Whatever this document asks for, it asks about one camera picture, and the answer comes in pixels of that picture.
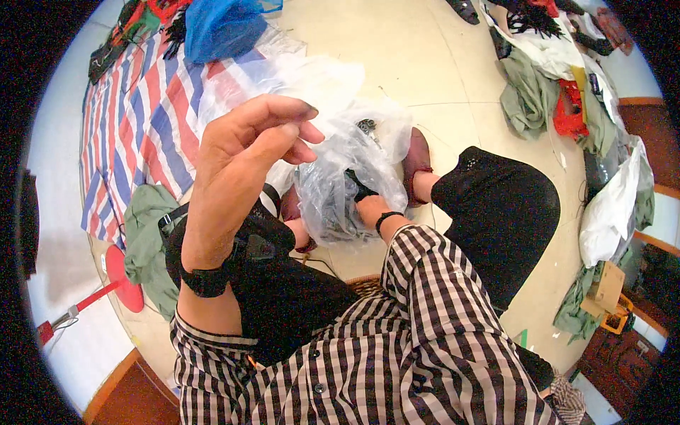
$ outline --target red bag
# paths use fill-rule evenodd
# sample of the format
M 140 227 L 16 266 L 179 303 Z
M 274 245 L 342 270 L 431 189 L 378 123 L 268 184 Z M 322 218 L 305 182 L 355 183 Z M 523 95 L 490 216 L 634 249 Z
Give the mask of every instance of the red bag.
M 576 81 L 560 80 L 559 83 L 560 96 L 553 117 L 557 134 L 574 140 L 588 136 L 590 133 L 583 122 L 583 103 Z

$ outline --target cardboard box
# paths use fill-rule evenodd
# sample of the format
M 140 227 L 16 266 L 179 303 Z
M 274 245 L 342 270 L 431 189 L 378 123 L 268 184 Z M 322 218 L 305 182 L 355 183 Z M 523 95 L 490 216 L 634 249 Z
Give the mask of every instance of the cardboard box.
M 593 281 L 588 294 L 581 303 L 581 308 L 593 316 L 599 316 L 605 311 L 616 313 L 625 279 L 626 274 L 613 262 L 605 262 L 600 279 L 597 282 Z

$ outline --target fingernail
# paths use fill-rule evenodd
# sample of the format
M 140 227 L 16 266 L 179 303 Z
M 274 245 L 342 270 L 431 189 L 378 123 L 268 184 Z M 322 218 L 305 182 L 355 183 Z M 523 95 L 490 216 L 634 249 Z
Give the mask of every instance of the fingernail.
M 289 122 L 281 126 L 281 131 L 290 137 L 298 137 L 300 134 L 300 126 L 293 122 Z
M 307 106 L 309 106 L 309 108 L 310 108 L 312 111 L 316 112 L 317 114 L 319 113 L 319 110 L 316 109 L 314 106 L 312 106 L 312 105 L 310 105 L 310 104 L 308 104 L 308 103 L 307 103 Z

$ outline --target blue plastic bag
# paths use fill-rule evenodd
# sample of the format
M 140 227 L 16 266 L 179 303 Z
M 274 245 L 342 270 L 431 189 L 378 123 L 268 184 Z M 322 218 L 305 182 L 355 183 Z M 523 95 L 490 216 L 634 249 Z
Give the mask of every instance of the blue plastic bag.
M 282 7 L 279 0 L 194 0 L 186 10 L 184 54 L 195 63 L 241 56 L 267 28 L 261 14 Z

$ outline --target black strap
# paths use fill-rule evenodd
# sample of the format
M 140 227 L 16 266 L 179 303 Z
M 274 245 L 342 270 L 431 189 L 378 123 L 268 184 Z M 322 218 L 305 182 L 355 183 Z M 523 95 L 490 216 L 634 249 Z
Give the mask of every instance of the black strap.
M 279 192 L 277 192 L 276 189 L 274 189 L 274 186 L 270 185 L 269 183 L 265 183 L 262 191 L 274 203 L 274 208 L 276 208 L 276 218 L 279 218 L 281 215 L 281 197 L 279 196 Z
M 378 236 L 382 237 L 382 235 L 380 234 L 380 226 L 382 225 L 382 222 L 383 222 L 387 217 L 392 217 L 392 216 L 402 216 L 402 217 L 403 217 L 404 214 L 402 214 L 402 213 L 400 213 L 400 212 L 397 212 L 397 211 L 391 211 L 391 212 L 388 212 L 388 213 L 383 213 L 383 214 L 380 216 L 380 218 L 378 219 L 378 221 L 375 222 L 375 231 L 378 232 Z
M 262 191 L 274 203 L 274 208 L 276 208 L 276 218 L 279 218 L 279 216 L 281 215 L 281 197 L 279 196 L 279 193 L 269 183 L 265 183 L 265 186 L 262 188 Z M 177 220 L 178 218 L 186 215 L 188 212 L 189 212 L 189 202 L 187 202 L 184 205 L 180 205 L 179 207 L 177 207 L 174 210 L 170 211 L 169 213 L 165 214 L 163 217 L 161 217 L 158 220 L 158 230 L 160 232 L 160 238 L 163 241 L 164 246 L 167 247 L 167 236 L 166 236 L 165 232 L 163 231 L 163 228 L 165 228 L 168 224 L 172 223 L 173 221 Z

